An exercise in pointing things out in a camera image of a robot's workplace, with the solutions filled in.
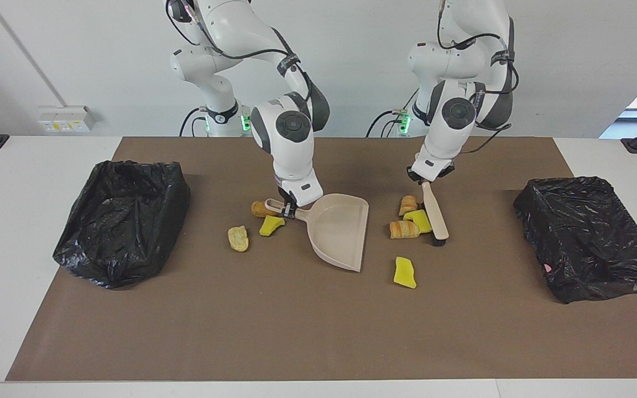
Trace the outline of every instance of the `brown mat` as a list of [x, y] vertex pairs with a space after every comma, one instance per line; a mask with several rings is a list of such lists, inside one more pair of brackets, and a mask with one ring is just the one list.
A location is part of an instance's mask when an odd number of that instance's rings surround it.
[[[184, 168], [192, 204], [174, 252], [123, 291], [60, 270], [7, 380], [637, 378], [637, 295], [556, 302], [511, 207], [528, 179], [571, 176], [553, 140], [460, 156], [433, 184], [452, 234], [442, 248], [388, 240], [400, 198], [419, 192], [405, 167], [420, 143], [317, 140], [326, 192], [371, 206], [352, 274], [316, 257], [301, 222], [258, 236], [250, 203], [278, 195], [252, 139], [123, 139], [114, 159]], [[245, 254], [226, 236], [241, 224]], [[416, 290], [392, 283], [397, 255]]]

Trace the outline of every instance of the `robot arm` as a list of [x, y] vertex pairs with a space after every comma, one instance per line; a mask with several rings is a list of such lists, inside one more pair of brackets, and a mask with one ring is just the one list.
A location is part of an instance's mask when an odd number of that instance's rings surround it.
[[420, 83], [412, 112], [429, 127], [412, 179], [452, 171], [474, 127], [503, 129], [513, 109], [514, 38], [503, 0], [441, 0], [437, 42], [409, 55]]
[[187, 37], [194, 44], [174, 53], [172, 67], [201, 88], [211, 133], [240, 131], [227, 126], [238, 119], [241, 108], [232, 85], [215, 74], [250, 57], [276, 66], [291, 91], [252, 110], [253, 137], [274, 158], [276, 183], [288, 204], [286, 216], [323, 196], [313, 167], [314, 132], [328, 121], [328, 101], [280, 33], [263, 23], [247, 0], [167, 0], [167, 7], [175, 20], [188, 24]]

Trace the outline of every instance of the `black trash bag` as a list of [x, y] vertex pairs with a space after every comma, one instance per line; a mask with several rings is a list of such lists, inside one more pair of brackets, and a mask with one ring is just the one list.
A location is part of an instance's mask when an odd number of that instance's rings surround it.
[[637, 293], [637, 225], [608, 181], [529, 181], [513, 204], [561, 302]]
[[178, 163], [99, 163], [73, 204], [53, 259], [108, 289], [145, 280], [166, 264], [189, 202]]

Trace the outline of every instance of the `black plastic bag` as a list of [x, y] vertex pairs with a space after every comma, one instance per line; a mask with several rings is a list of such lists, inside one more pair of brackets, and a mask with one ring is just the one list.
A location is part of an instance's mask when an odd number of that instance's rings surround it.
[[73, 204], [53, 259], [108, 289], [145, 280], [166, 264], [189, 202], [178, 163], [99, 163]]
[[561, 302], [637, 293], [637, 225], [608, 181], [532, 180], [513, 206]]

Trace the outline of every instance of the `white table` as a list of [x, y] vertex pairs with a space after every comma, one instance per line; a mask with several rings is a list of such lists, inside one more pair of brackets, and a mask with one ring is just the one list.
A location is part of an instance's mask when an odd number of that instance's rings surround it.
[[[0, 396], [637, 396], [637, 380], [306, 383], [4, 383], [53, 280], [51, 253], [92, 167], [119, 138], [12, 137], [0, 150]], [[607, 179], [637, 221], [637, 155], [618, 141], [556, 139], [573, 173]]]

